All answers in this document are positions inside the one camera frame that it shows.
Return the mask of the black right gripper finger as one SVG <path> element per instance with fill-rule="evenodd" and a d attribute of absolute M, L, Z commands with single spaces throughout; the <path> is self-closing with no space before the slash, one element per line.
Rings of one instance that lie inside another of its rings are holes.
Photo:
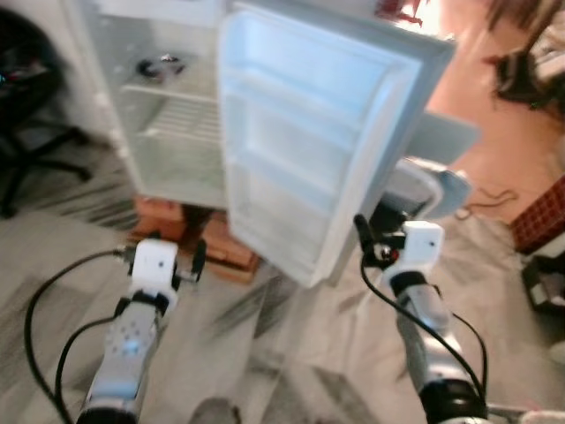
<path fill-rule="evenodd" d="M 374 250 L 374 238 L 371 232 L 370 224 L 368 223 L 365 216 L 356 214 L 352 217 L 352 225 L 355 227 L 357 233 L 357 242 L 359 243 L 359 249 L 362 251 L 362 263 L 363 265 L 374 265 L 375 263 L 375 250 Z"/>

